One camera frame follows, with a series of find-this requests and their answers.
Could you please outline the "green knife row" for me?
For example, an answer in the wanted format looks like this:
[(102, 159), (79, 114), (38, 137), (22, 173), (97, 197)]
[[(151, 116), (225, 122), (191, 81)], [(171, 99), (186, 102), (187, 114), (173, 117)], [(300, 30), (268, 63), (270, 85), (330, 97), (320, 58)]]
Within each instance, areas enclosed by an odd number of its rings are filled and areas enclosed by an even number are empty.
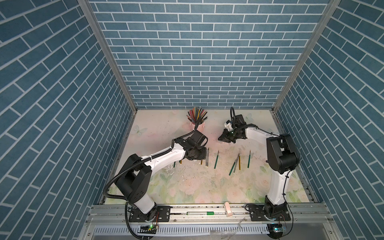
[(218, 150), (218, 152), (217, 152), (217, 155), (216, 155), (216, 160), (215, 160), (214, 169), (216, 169), (216, 168), (217, 168), (217, 164), (218, 164), (219, 155), (220, 155), (220, 151)]

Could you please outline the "yellow carving knife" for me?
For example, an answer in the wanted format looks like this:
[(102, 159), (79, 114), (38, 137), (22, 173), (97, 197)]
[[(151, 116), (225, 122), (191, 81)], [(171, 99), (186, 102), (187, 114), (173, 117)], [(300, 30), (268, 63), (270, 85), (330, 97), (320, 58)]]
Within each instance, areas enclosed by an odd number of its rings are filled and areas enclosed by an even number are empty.
[(241, 155), (240, 153), (238, 154), (238, 165), (239, 165), (239, 171), (241, 170)]

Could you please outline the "silver carving knife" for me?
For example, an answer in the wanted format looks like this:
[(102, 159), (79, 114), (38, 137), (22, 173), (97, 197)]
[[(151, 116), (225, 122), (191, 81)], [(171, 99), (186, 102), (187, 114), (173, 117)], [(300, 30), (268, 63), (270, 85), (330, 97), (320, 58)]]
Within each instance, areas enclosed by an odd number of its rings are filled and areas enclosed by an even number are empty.
[(236, 172), (236, 169), (237, 169), (237, 167), (238, 167), (239, 158), (240, 158), (240, 157), (238, 156), (237, 159), (236, 159), (236, 161), (235, 161), (235, 165), (234, 165), (233, 173)]

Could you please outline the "dark green carving knife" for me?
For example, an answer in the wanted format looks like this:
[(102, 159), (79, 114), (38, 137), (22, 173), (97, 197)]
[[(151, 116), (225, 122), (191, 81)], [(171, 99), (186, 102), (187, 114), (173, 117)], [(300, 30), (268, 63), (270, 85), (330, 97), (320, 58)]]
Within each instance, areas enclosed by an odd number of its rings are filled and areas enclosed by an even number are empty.
[(230, 173), (229, 173), (229, 176), (232, 174), (232, 172), (236, 169), (236, 164), (237, 164), (237, 162), (235, 161), (234, 163), (233, 163), (233, 165), (232, 165), (232, 168), (231, 168), (231, 170), (230, 170)]

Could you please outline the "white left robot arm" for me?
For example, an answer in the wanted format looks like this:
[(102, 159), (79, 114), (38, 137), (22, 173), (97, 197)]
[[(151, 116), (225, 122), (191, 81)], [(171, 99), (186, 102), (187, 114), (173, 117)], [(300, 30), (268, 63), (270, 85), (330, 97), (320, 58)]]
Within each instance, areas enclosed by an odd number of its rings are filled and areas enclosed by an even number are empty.
[(113, 184), (123, 195), (123, 200), (141, 213), (151, 215), (157, 204), (150, 197), (148, 189), (154, 176), (183, 160), (200, 161), (207, 156), (208, 137), (199, 131), (175, 138), (171, 145), (148, 156), (131, 155)]

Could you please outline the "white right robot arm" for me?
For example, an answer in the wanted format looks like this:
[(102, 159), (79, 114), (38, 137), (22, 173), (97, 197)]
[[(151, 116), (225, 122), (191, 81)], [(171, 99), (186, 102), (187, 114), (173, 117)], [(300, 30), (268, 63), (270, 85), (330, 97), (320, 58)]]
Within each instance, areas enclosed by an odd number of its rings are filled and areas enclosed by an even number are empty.
[(288, 178), (300, 163), (300, 153), (289, 134), (274, 134), (259, 128), (255, 124), (247, 124), (242, 115), (230, 111), (231, 119), (225, 123), (223, 133), (218, 140), (224, 143), (236, 143), (238, 139), (250, 139), (265, 143), (267, 162), (274, 172), (270, 190), (265, 198), (265, 208), (282, 208), (287, 206), (285, 198)]

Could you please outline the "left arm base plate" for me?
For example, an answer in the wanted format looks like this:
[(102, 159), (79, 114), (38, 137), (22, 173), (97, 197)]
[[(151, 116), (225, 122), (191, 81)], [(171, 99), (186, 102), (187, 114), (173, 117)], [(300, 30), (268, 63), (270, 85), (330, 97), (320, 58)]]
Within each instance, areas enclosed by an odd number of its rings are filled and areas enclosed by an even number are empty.
[(129, 222), (169, 222), (171, 215), (171, 206), (155, 205), (147, 214), (144, 214), (140, 209), (133, 208), (129, 215)]

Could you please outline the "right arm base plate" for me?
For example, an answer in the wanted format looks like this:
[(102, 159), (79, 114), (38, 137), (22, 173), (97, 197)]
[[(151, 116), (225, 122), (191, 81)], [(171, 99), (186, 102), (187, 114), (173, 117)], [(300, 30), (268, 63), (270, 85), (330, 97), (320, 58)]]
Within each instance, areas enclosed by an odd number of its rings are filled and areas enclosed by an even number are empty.
[(279, 220), (288, 222), (291, 220), (287, 204), (274, 206), (270, 204), (246, 204), (244, 208), (249, 212), (252, 222), (273, 222)]

